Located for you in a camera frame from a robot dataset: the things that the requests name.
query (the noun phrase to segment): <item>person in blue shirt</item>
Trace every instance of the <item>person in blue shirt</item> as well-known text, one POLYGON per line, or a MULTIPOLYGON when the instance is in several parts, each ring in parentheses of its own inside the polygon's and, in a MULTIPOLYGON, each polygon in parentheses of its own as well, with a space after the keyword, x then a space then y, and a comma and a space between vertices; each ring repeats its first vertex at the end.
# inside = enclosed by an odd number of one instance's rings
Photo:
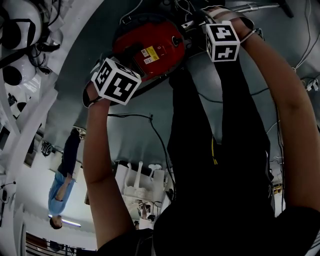
POLYGON ((85 134, 86 131, 82 128, 74 127, 72 129, 70 136, 64 145, 61 164, 55 172, 48 199, 48 209, 52 215, 50 225, 55 230, 62 228, 62 218, 60 214, 66 207, 66 203, 75 183, 75 180, 72 179, 72 175, 77 162, 78 147, 80 141, 85 138, 85 134))

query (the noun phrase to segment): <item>warning sticker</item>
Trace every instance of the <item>warning sticker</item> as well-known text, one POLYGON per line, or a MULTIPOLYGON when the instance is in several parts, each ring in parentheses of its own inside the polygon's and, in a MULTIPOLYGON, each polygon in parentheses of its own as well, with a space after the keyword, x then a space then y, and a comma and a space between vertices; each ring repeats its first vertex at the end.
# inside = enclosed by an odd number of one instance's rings
POLYGON ((151 63, 151 62, 154 62, 154 60, 150 57, 150 58, 146 58, 145 60, 144 60, 144 63, 145 64, 149 64, 149 63, 151 63))
POLYGON ((144 57, 148 57, 148 56, 149 56, 149 54, 148 54, 148 52, 146 51, 146 49, 141 50, 141 52, 142 52, 142 54, 143 54, 144 57))
POLYGON ((153 61, 159 60, 159 56, 157 55, 153 46, 146 48, 147 53, 150 55, 153 61))

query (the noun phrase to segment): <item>floor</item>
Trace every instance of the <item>floor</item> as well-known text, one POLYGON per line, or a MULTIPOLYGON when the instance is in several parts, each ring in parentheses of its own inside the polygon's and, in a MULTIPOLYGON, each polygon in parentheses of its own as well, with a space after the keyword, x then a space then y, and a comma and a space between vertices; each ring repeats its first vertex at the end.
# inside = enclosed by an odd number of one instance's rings
MULTIPOLYGON (((152 0, 145 0, 142 7, 148 7, 152 0)), ((111 42, 120 17, 131 10, 139 0, 104 1, 86 23, 70 49, 64 65, 60 71, 56 88, 59 91, 58 100, 50 110, 45 129, 45 139, 52 144, 63 147, 72 129, 73 124, 86 126, 87 110, 82 108, 82 91, 86 77, 101 52, 111 49, 111 42)), ((310 17, 310 31, 312 43, 315 41, 320 20, 316 13, 320 12, 320 4, 312 2, 310 17)), ((227 1, 227 6, 242 5, 247 1, 227 1)), ((308 43, 308 30, 304 15, 305 0, 288 1, 295 17, 288 18, 282 9, 264 9, 247 14, 257 28, 262 28, 266 41, 274 47, 290 65, 295 66, 308 43)), ((300 77, 314 76, 320 71, 318 54, 320 43, 315 46, 309 59, 298 69, 300 77)), ((266 88, 259 70, 243 50, 240 51, 240 61, 243 73, 247 79, 252 93, 266 88)), ((197 89, 200 93, 216 101, 222 100, 220 79, 215 72, 206 53, 192 57, 188 63, 197 89)), ((320 121, 320 95, 311 92, 316 116, 320 121)), ((210 121, 212 132, 219 140, 222 138, 222 104, 211 103, 201 99, 210 121)), ((276 122, 275 107, 269 91, 254 96, 256 107, 267 130, 276 122)), ((139 113, 153 114, 154 126, 158 130, 165 144, 168 143, 173 115, 172 89, 168 81, 164 81, 143 95, 132 99, 127 106, 117 105, 110 109, 111 113, 139 113)), ((113 160, 126 160, 133 163, 143 161, 150 163, 164 163, 164 152, 161 144, 152 130, 149 122, 139 117, 114 118, 108 120, 108 136, 111 158, 113 160)), ((277 141, 276 126, 268 134, 271 142, 271 158, 279 157, 280 151, 277 141)), ((78 152, 82 159, 83 145, 78 152)), ((277 161, 271 164, 276 174, 279 173, 277 161)))

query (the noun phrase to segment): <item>blue shirt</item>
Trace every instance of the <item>blue shirt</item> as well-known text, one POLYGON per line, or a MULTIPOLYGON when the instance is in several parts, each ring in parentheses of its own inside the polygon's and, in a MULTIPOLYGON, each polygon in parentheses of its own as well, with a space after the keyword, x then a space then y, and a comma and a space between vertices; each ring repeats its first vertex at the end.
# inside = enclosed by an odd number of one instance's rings
POLYGON ((52 187, 49 192, 49 200, 48 200, 48 208, 50 214, 53 216, 57 216, 63 212, 63 210, 66 207, 66 203, 69 199, 71 190, 74 186, 75 180, 73 179, 68 187, 66 188, 64 197, 62 201, 56 200, 56 195, 58 193, 58 190, 61 188, 61 186, 65 183, 66 178, 59 172, 55 172, 54 181, 52 183, 52 187))

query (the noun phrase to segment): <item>dark pants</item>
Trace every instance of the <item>dark pants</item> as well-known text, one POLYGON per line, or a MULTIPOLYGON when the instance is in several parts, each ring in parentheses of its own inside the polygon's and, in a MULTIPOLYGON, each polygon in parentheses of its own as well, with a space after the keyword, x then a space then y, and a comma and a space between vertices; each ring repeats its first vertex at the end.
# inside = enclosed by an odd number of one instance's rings
POLYGON ((64 177, 67 177, 67 174, 70 174, 72 176, 72 174, 74 173, 79 144, 79 133, 76 129, 73 129, 65 142, 62 161, 58 167, 58 171, 64 177))
POLYGON ((224 217, 227 210, 233 215, 235 209, 243 209, 240 213, 245 214, 248 205, 254 204, 254 211, 271 216, 270 142, 239 58, 216 63, 215 67, 223 97, 221 145, 213 138, 190 73, 182 69, 169 80, 174 114, 167 149, 177 202, 195 200, 206 204, 214 200, 224 209, 224 217))

